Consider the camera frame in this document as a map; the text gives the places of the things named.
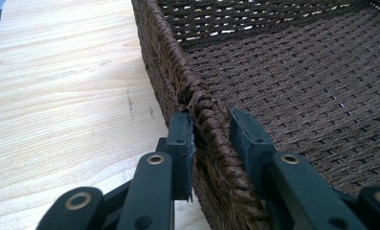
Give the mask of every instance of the woven texture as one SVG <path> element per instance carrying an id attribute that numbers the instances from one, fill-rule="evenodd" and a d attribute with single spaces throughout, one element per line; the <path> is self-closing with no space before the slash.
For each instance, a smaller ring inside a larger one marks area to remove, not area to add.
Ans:
<path id="1" fill-rule="evenodd" d="M 212 229 L 269 228 L 227 137 L 230 107 L 333 187 L 380 185 L 380 1 L 132 3 L 167 124 L 176 110 L 194 120 L 194 190 Z"/>

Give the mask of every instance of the wooden board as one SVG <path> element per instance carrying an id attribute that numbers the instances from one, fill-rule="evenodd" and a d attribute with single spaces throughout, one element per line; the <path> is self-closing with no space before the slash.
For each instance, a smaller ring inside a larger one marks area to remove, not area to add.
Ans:
<path id="1" fill-rule="evenodd" d="M 8 0 L 0 29 L 0 229 L 63 193 L 131 179 L 167 135 L 128 0 Z M 176 229 L 208 229 L 176 202 Z"/>

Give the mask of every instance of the light wooden surface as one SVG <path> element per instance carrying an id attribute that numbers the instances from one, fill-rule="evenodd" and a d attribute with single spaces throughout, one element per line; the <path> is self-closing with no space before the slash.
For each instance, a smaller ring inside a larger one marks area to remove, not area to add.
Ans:
<path id="1" fill-rule="evenodd" d="M 131 179 L 166 136 L 129 0 L 8 0 L 0 30 L 0 229 L 63 193 Z M 208 229 L 176 202 L 176 229 Z"/>

